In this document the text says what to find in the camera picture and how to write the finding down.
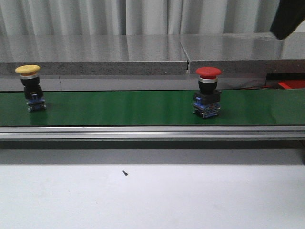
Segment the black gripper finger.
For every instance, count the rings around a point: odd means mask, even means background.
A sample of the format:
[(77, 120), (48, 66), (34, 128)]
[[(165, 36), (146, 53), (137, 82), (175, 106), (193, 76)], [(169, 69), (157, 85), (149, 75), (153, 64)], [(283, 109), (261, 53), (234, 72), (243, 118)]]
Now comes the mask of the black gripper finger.
[(270, 32), (283, 40), (305, 20), (304, 0), (280, 0)]

